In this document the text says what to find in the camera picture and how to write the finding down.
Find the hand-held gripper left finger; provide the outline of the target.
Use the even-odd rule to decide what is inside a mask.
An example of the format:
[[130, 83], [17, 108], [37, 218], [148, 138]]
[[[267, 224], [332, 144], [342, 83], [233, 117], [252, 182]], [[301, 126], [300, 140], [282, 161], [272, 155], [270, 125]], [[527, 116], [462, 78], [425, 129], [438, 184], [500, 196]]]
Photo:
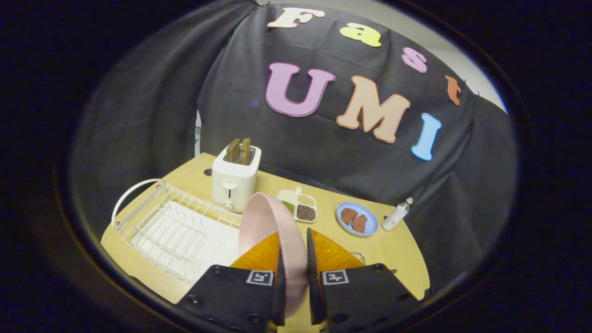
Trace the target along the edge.
[[178, 308], [217, 333], [275, 333], [285, 324], [286, 291], [279, 235], [273, 233], [230, 266], [212, 265]]

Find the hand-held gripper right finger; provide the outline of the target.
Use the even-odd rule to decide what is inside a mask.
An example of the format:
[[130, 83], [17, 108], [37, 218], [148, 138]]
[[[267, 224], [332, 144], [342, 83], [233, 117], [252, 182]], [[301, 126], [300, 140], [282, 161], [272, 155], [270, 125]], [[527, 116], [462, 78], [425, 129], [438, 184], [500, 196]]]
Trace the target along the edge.
[[419, 300], [382, 263], [366, 265], [307, 230], [311, 322], [322, 333], [393, 332]]

